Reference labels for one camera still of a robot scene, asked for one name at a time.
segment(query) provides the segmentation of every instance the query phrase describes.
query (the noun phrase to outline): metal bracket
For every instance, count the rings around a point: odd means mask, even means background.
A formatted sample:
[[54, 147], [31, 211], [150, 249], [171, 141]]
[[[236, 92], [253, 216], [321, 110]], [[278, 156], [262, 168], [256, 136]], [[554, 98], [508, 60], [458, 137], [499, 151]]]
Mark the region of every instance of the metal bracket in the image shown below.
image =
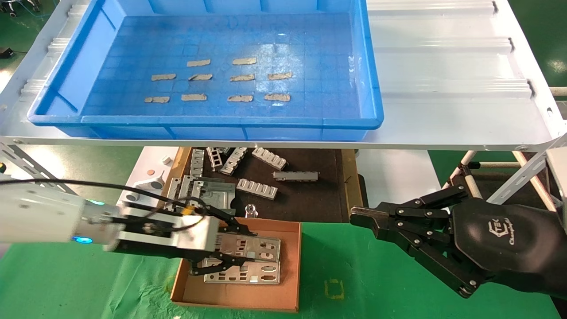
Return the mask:
[[510, 199], [520, 188], [527, 184], [527, 182], [536, 176], [541, 170], [545, 168], [545, 161], [547, 159], [547, 150], [552, 148], [560, 148], [567, 145], [567, 134], [561, 136], [550, 146], [534, 155], [522, 168], [520, 168], [510, 179], [508, 179], [491, 197], [486, 201], [492, 204], [503, 204]]
[[[47, 169], [41, 166], [38, 162], [36, 162], [26, 152], [24, 152], [16, 145], [6, 145], [0, 142], [0, 152], [2, 152], [3, 155], [6, 156], [6, 158], [14, 165], [31, 175], [32, 178], [57, 179], [57, 177], [51, 174]], [[72, 189], [70, 189], [69, 186], [63, 183], [40, 183], [40, 185], [43, 185], [44, 187], [55, 188], [68, 194], [77, 194]]]

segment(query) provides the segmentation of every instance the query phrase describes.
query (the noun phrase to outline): black work surface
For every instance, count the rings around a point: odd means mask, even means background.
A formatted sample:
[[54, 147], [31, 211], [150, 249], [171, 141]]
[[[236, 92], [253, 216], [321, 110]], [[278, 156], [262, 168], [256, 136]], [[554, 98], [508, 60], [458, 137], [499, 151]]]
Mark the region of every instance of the black work surface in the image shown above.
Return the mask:
[[[318, 171], [315, 183], [276, 182], [275, 168], [248, 152], [232, 176], [213, 172], [205, 151], [203, 177], [222, 178], [227, 183], [238, 183], [245, 178], [278, 188], [276, 198], [269, 200], [256, 195], [236, 191], [231, 208], [244, 217], [247, 204], [256, 205], [259, 218], [319, 223], [348, 223], [341, 150], [336, 149], [269, 149], [287, 160], [284, 171]], [[222, 156], [223, 163], [228, 156]]]

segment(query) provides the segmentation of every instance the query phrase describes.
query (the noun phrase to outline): metal connector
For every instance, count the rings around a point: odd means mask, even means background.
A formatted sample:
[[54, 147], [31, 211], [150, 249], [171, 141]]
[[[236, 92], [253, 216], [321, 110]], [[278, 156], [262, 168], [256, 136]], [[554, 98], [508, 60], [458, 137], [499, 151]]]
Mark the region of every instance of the metal connector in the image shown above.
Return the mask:
[[240, 164], [240, 161], [244, 158], [247, 150], [247, 148], [235, 148], [219, 172], [232, 176], [238, 164]]
[[318, 171], [275, 171], [274, 179], [279, 182], [317, 182]]
[[277, 187], [256, 183], [244, 178], [238, 180], [236, 190], [247, 192], [249, 194], [270, 200], [274, 200], [274, 198], [276, 198], [276, 194], [278, 193]]
[[211, 168], [213, 171], [217, 171], [217, 168], [222, 167], [220, 152], [217, 148], [207, 148], [207, 153], [209, 154], [209, 160], [211, 161]]
[[203, 163], [205, 162], [205, 151], [202, 149], [193, 149], [191, 154], [191, 164], [189, 166], [189, 175], [192, 177], [203, 176]]
[[265, 148], [256, 148], [254, 151], [252, 151], [252, 156], [280, 171], [287, 164], [287, 161], [284, 158], [275, 155]]

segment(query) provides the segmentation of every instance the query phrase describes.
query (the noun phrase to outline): black cable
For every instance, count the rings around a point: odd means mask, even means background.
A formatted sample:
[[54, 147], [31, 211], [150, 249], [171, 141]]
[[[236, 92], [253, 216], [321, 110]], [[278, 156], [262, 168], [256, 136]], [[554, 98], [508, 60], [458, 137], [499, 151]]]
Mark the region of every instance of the black cable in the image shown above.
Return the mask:
[[[184, 207], [184, 208], [187, 207], [187, 205], [180, 202], [180, 200], [188, 200], [189, 199], [189, 200], [194, 200], [194, 201], [198, 202], [200, 205], [202, 205], [205, 208], [205, 210], [208, 211], [206, 203], [200, 198], [187, 196], [187, 197], [184, 197], [184, 198], [169, 199], [169, 198], [164, 197], [162, 195], [157, 195], [157, 194], [154, 194], [152, 192], [140, 190], [139, 188], [134, 188], [134, 187], [125, 186], [125, 185], [118, 185], [118, 184], [110, 184], [110, 183], [77, 181], [77, 180], [74, 180], [74, 179], [32, 178], [32, 179], [7, 179], [7, 180], [4, 180], [4, 181], [0, 181], [0, 186], [1, 185], [11, 185], [11, 184], [24, 184], [24, 183], [30, 183], [30, 182], [33, 182], [33, 183], [64, 183], [64, 184], [71, 184], [71, 185], [94, 186], [94, 187], [104, 187], [104, 188], [113, 188], [113, 189], [117, 189], [117, 190], [131, 191], [131, 192], [135, 192], [135, 193], [140, 194], [140, 195], [146, 195], [148, 197], [161, 200], [163, 202], [166, 202], [167, 204], [173, 204], [175, 206]], [[158, 210], [159, 210], [159, 208], [155, 207], [148, 214], [140, 217], [139, 220], [131, 220], [129, 223], [140, 223], [141, 221], [146, 220], [150, 216], [156, 214], [158, 212]], [[201, 215], [202, 218], [200, 220], [198, 220], [196, 223], [191, 224], [191, 225], [187, 225], [187, 226], [184, 226], [184, 227], [172, 228], [171, 231], [172, 232], [179, 232], [179, 231], [182, 231], [182, 230], [189, 229], [189, 228], [197, 225], [198, 223], [200, 223], [205, 218], [203, 215]]]

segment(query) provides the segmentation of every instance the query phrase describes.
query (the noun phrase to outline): blue indicator light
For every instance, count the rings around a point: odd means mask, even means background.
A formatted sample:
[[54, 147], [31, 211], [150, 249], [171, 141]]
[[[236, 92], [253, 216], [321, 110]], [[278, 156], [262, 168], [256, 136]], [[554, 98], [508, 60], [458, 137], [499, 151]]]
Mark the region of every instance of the blue indicator light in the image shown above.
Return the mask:
[[92, 239], [90, 239], [88, 237], [82, 237], [82, 236], [74, 236], [73, 240], [78, 242], [79, 244], [90, 244], [90, 243], [92, 243]]

